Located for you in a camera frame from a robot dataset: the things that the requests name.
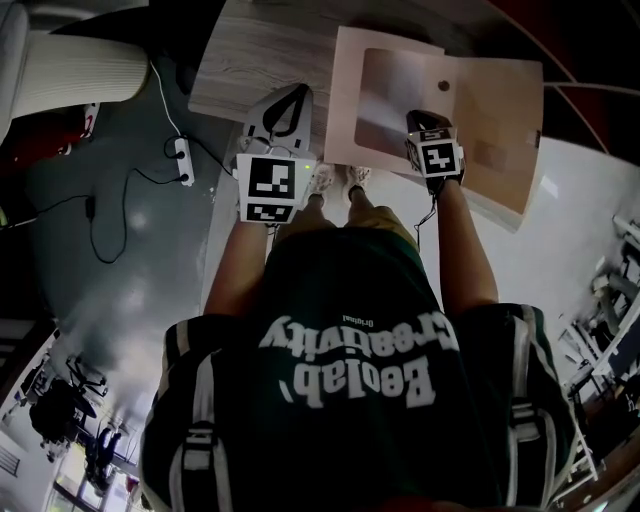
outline wooden surface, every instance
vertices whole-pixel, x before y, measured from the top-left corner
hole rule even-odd
[[[472,56],[472,34],[500,19],[479,0],[228,0],[189,108],[243,122],[269,92],[305,82],[314,92],[312,135],[323,140],[339,26],[382,30],[441,46],[451,55]]]

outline shoe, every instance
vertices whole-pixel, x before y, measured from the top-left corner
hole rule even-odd
[[[351,165],[347,167],[347,182],[342,188],[342,198],[344,199],[344,202],[346,204],[351,204],[351,199],[349,199],[349,192],[353,187],[358,186],[361,187],[365,192],[367,191],[369,178],[371,178],[371,168],[361,166],[353,167]]]
[[[336,166],[326,162],[318,162],[309,183],[309,195],[319,195],[326,202],[326,192],[336,178]]]

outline black cable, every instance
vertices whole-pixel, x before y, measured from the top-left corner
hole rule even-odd
[[[63,199],[62,201],[58,201],[57,203],[52,204],[51,206],[49,206],[48,208],[45,208],[44,210],[37,211],[36,214],[37,215],[41,215],[43,213],[47,213],[48,211],[53,210],[55,207],[60,206],[61,204],[64,204],[64,203],[68,203],[69,201],[73,201],[74,199],[88,199],[89,197],[91,197],[91,196],[89,196],[87,194],[80,194],[80,195],[77,195],[77,196],[67,197],[66,199]]]
[[[436,213],[436,198],[435,198],[434,195],[432,195],[431,196],[431,210],[424,217],[422,217],[420,222],[418,222],[417,224],[414,224],[414,226],[413,226],[413,228],[416,230],[416,234],[417,234],[418,249],[420,249],[420,226],[422,226],[431,217],[433,217],[435,215],[435,213]]]
[[[194,142],[195,144],[197,144],[198,146],[200,146],[210,157],[211,159],[217,163],[222,170],[224,170],[224,172],[226,172],[229,176],[231,176],[233,178],[233,173],[231,173],[229,171],[229,169],[227,169],[224,164],[222,163],[222,160],[220,160],[216,155],[213,154],[213,152],[207,148],[207,146],[204,145],[203,142],[201,142],[200,140],[196,139],[195,137],[193,137],[192,135],[188,135],[186,133],[183,133],[182,135],[172,135],[171,137],[169,137],[165,142],[164,142],[164,146],[163,146],[163,151],[164,151],[164,156],[166,156],[167,158],[170,158],[172,160],[177,160],[180,157],[176,154],[169,154],[167,153],[167,144],[178,140],[178,139],[185,139],[188,140],[190,142]]]
[[[137,172],[140,176],[142,176],[146,180],[150,181],[151,183],[155,183],[156,185],[168,185],[169,183],[174,183],[176,181],[183,181],[184,179],[183,176],[180,176],[178,178],[173,178],[168,181],[156,181],[153,178],[150,178],[149,176],[144,174],[140,169],[136,167],[134,167],[133,169],[130,169],[129,172],[127,172],[127,177],[124,180],[124,187],[122,189],[122,199],[120,203],[122,208],[122,229],[124,230],[124,237],[122,240],[122,247],[120,248],[118,253],[115,255],[115,257],[113,257],[112,259],[103,258],[98,252],[95,241],[93,240],[93,220],[95,219],[95,205],[93,206],[91,213],[87,213],[87,216],[89,217],[89,241],[91,242],[91,248],[93,249],[93,253],[95,254],[96,258],[98,258],[98,261],[100,261],[101,263],[104,263],[105,265],[113,265],[116,261],[118,261],[120,256],[122,256],[124,254],[124,251],[127,249],[127,242],[129,241],[129,230],[127,229],[126,199],[127,199],[127,189],[129,187],[129,178],[131,178],[134,171]]]

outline window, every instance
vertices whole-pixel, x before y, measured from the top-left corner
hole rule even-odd
[[[127,475],[112,466],[113,480],[104,497],[99,496],[85,477],[85,454],[71,445],[53,484],[47,512],[130,512]]]
[[[58,492],[53,492],[49,500],[48,512],[73,512],[73,504]]]

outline backpack strap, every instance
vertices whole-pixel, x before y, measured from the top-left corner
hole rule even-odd
[[[171,463],[169,491],[174,512],[202,510],[205,494],[211,499],[214,492],[218,512],[233,512],[227,455],[215,425],[214,356],[210,354],[198,366],[193,423]]]
[[[556,427],[551,415],[528,398],[529,358],[533,356],[540,359],[540,351],[535,338],[536,325],[533,310],[523,307],[522,316],[523,318],[513,317],[513,397],[509,426],[510,466],[506,505],[513,507],[520,504],[518,500],[518,477],[521,473],[521,468],[529,470],[528,468],[532,464],[536,464],[540,466],[540,470],[544,471],[544,479],[537,491],[536,501],[538,503],[535,505],[544,507],[551,498],[554,486],[557,445]],[[540,362],[543,367],[548,366],[546,361]],[[544,450],[545,452],[544,463],[531,460],[530,454],[532,451],[539,453],[539,450]],[[520,492],[520,494],[526,494],[526,501],[530,501],[530,491]]]

